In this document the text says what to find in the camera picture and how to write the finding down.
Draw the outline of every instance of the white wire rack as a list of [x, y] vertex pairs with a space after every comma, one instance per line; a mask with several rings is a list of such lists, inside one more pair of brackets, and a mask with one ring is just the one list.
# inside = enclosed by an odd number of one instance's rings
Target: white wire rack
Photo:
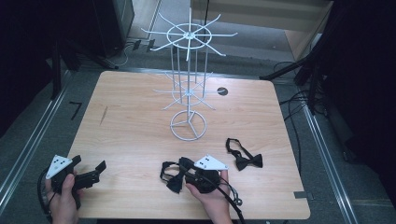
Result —
[[[209, 43], [214, 36], [228, 37], [235, 36], [237, 35], [237, 33], [231, 35], [212, 34], [207, 27], [213, 22], [217, 21], [220, 18], [220, 15], [218, 15], [213, 21], [209, 22], [206, 25], [196, 24], [191, 22], [191, 8], [188, 23], [174, 24], [166, 19], [161, 13], [159, 13], [159, 15], [163, 20], [167, 21], [169, 24], [172, 25], [172, 27], [167, 32], [151, 32], [144, 30], [143, 28], [142, 30], [150, 34], [166, 35], [169, 43], [151, 50], [157, 51], [165, 48], [171, 49], [172, 76], [170, 76], [169, 74], [166, 75], [172, 80], [173, 88], [170, 91], [155, 91], [160, 93], [172, 94], [174, 101], [170, 105], [166, 106], [164, 109], [167, 109], [174, 104], [181, 104], [187, 107], [186, 110], [182, 110], [172, 117], [170, 128], [172, 133], [177, 138], [184, 141], [193, 141], [199, 139], [204, 135], [207, 124], [204, 116], [202, 116], [197, 111], [192, 110], [191, 107], [202, 103], [207, 105], [211, 109], [215, 109], [213, 106], [205, 102], [205, 95], [209, 93], [205, 89], [205, 84], [206, 80], [210, 78], [210, 76], [208, 76], [206, 73], [208, 50], [212, 49], [218, 55], [226, 56], [225, 54], [220, 53], [218, 50], [211, 47]], [[198, 81], [198, 52], [202, 49], [205, 49], [205, 68], [203, 79]], [[185, 72], [183, 72], [181, 69], [180, 62], [180, 52], [182, 50], [187, 51], [186, 76], [182, 76], [185, 75]], [[195, 53], [195, 69], [193, 72], [191, 71], [192, 53]], [[175, 54], [177, 55], [177, 69], [175, 68]]]

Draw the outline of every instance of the white plastic piece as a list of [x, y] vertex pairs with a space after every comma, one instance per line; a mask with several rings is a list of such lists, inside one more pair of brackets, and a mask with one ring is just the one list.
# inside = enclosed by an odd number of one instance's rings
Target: white plastic piece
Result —
[[194, 166], [203, 170], [228, 170], [228, 165], [216, 160], [209, 154], [198, 160]]
[[[190, 8], [190, 16], [189, 16], [189, 22], [188, 23], [181, 23], [181, 24], [174, 24], [168, 19], [166, 19], [161, 13], [159, 13], [160, 17], [164, 20], [167, 21], [172, 27], [167, 31], [167, 32], [151, 32], [142, 29], [142, 31], [148, 33], [148, 34], [156, 34], [156, 35], [166, 35], [166, 38], [168, 39], [167, 44], [158, 47], [156, 49], [150, 49], [153, 51], [164, 49], [164, 48], [170, 48], [171, 50], [171, 62], [172, 62], [172, 80], [174, 82], [173, 89], [172, 91], [160, 91], [160, 92], [169, 92], [172, 93], [174, 96], [175, 101], [170, 104], [173, 105], [175, 103], [179, 103], [181, 105], [185, 105], [187, 107], [187, 112], [186, 111], [180, 111], [179, 113], [175, 114], [175, 116], [171, 120], [171, 130], [172, 133], [180, 140], [184, 141], [193, 141], [199, 139], [201, 136], [204, 135], [206, 131], [206, 120], [203, 116], [198, 114], [196, 111], [191, 111], [191, 107], [195, 105], [195, 103], [192, 103], [191, 100], [198, 100], [196, 104], [199, 103], [204, 103], [205, 105], [209, 106], [210, 108], [213, 109], [210, 105], [205, 103], [205, 82], [206, 82], [206, 69], [207, 69], [207, 55], [208, 55], [208, 49], [212, 49], [215, 51], [218, 55], [220, 56], [226, 56], [223, 53], [220, 53], [218, 50], [210, 46], [210, 42], [212, 40], [213, 36], [217, 37], [227, 37], [227, 36], [235, 36], [235, 34], [230, 34], [230, 35], [213, 35], [208, 26], [212, 24], [213, 22], [217, 21], [220, 18], [220, 15], [218, 15], [213, 21], [210, 21], [206, 25], [201, 25], [197, 23], [191, 23], [192, 21], [192, 9]], [[174, 65], [174, 48], [177, 49], [177, 73], [178, 73], [178, 81], [175, 80], [175, 65]], [[198, 75], [198, 51], [200, 49], [205, 48], [205, 75], [204, 75], [204, 80], [203, 82], [197, 83], [197, 75]], [[186, 57], [186, 62], [187, 62], [187, 81], [181, 81], [180, 78], [180, 50], [184, 49], [187, 51], [187, 57]], [[195, 81], [191, 81], [191, 51], [195, 52]], [[202, 97], [197, 96], [195, 93], [197, 90], [195, 88], [197, 87], [202, 87]], [[187, 98], [187, 103], [183, 103], [183, 98]], [[177, 117], [180, 114], [185, 114], [187, 115], [186, 119], [182, 120], [181, 122], [174, 123], [174, 118]], [[192, 117], [198, 115], [196, 117], [199, 117], [199, 121], [201, 121], [201, 125], [204, 124], [204, 129], [201, 133], [198, 133], [195, 131], [195, 128], [193, 127], [193, 124], [191, 123]], [[194, 137], [183, 137], [183, 133], [179, 132], [177, 133], [177, 130], [180, 130], [180, 124], [188, 124], [184, 125], [183, 127], [187, 127], [187, 132], [190, 130], [193, 131]]]
[[72, 162], [73, 160], [71, 159], [55, 155], [52, 159], [49, 170], [47, 171], [46, 179], [51, 179]]

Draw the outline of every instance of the bow tie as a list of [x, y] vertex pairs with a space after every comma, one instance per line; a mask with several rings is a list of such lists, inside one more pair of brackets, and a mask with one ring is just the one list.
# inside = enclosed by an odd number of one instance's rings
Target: bow tie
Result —
[[[240, 151], [232, 150], [230, 148], [230, 141], [235, 141], [242, 148], [242, 150], [245, 152], [245, 154], [247, 154], [248, 159], [242, 157], [242, 154]], [[242, 145], [238, 139], [228, 138], [225, 146], [227, 147], [227, 151], [235, 156], [235, 158], [236, 158], [235, 164], [239, 171], [245, 169], [249, 164], [253, 164], [257, 167], [262, 168], [262, 154], [259, 154], [259, 155], [256, 155], [253, 157], [244, 147], [242, 147]]]
[[243, 157], [238, 157], [238, 158], [236, 158], [235, 163], [236, 163], [236, 167], [238, 168], [239, 171], [245, 169], [245, 167], [247, 167], [247, 165], [249, 165], [249, 164], [253, 164], [257, 167], [262, 168], [262, 154], [259, 154], [250, 160], [243, 158]]
[[[165, 169], [170, 167], [171, 165], [178, 165], [179, 172], [177, 175], [169, 175], [165, 173]], [[163, 168], [161, 169], [160, 178], [167, 182], [166, 187], [172, 190], [175, 193], [180, 193], [181, 187], [183, 185], [183, 177], [193, 167], [194, 162], [188, 158], [181, 157], [178, 160], [178, 163], [173, 161], [165, 161], [163, 162]]]

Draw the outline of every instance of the finger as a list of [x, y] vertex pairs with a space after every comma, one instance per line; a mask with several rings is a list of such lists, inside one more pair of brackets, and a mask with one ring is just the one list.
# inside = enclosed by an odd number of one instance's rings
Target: finger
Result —
[[225, 181], [228, 182], [228, 170], [222, 170], [222, 171], [220, 171], [220, 177], [221, 177], [221, 180], [220, 180], [221, 183], [224, 184]]
[[200, 194], [199, 190], [192, 184], [186, 184], [186, 188], [191, 192], [193, 196]]
[[62, 197], [69, 197], [72, 194], [72, 188], [75, 184], [75, 177], [72, 174], [69, 174], [64, 179], [64, 183], [62, 184]]
[[77, 190], [77, 194], [78, 194], [78, 196], [79, 196], [80, 198], [84, 197], [84, 190], [78, 189], [78, 190]]
[[51, 186], [50, 179], [46, 179], [45, 184], [46, 184], [46, 192], [47, 193], [51, 193], [52, 192], [52, 186]]

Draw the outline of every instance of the hand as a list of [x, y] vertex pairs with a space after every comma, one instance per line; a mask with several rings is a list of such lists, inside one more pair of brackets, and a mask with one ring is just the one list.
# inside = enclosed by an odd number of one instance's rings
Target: hand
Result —
[[[225, 183], [225, 181], [228, 182], [228, 171], [221, 171], [220, 176], [221, 180], [219, 187], [227, 194], [230, 194], [230, 189]], [[215, 189], [210, 193], [202, 194], [192, 184], [186, 184], [186, 187], [190, 190], [191, 194], [202, 203], [207, 215], [210, 217], [213, 223], [232, 223], [229, 210], [230, 204], [218, 189]]]
[[49, 210], [52, 214], [52, 224], [78, 223], [76, 201], [72, 196], [72, 188], [74, 184], [74, 175], [67, 175], [62, 185], [62, 195], [60, 195], [53, 192], [51, 181], [48, 179], [46, 180], [47, 198], [50, 200], [53, 197], [49, 204]]

